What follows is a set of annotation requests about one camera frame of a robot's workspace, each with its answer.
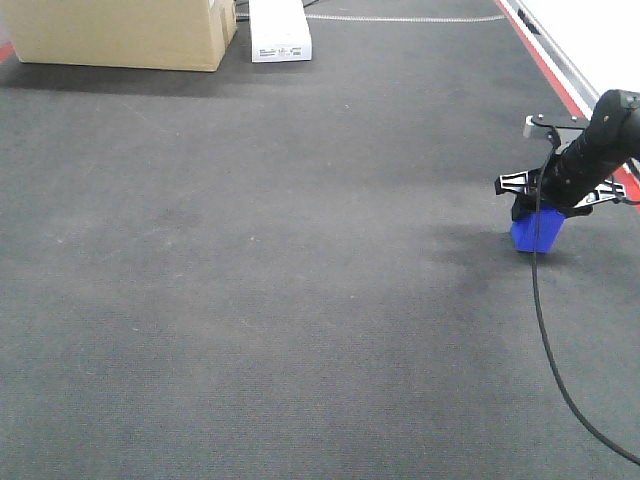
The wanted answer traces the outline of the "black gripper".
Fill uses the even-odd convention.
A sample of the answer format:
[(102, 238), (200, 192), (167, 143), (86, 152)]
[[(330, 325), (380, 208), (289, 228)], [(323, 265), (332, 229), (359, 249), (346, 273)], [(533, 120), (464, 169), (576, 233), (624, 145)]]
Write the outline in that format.
[(628, 201), (625, 187), (609, 179), (628, 157), (618, 151), (605, 154), (556, 154), (537, 169), (499, 176), (494, 182), (498, 195), (515, 195), (511, 220), (535, 214), (545, 202), (564, 217), (588, 216), (593, 206)]

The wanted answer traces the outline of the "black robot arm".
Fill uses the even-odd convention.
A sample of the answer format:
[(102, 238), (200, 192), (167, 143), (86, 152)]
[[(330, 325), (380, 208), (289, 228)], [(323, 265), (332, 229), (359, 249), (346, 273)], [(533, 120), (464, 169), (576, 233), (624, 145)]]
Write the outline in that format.
[(552, 150), (542, 167), (496, 179), (498, 195), (515, 195), (511, 219), (524, 219), (544, 204), (568, 218), (587, 216), (595, 204), (624, 199), (623, 187), (608, 179), (639, 157), (639, 94), (606, 91), (588, 120), (529, 116), (524, 135), (548, 139)]

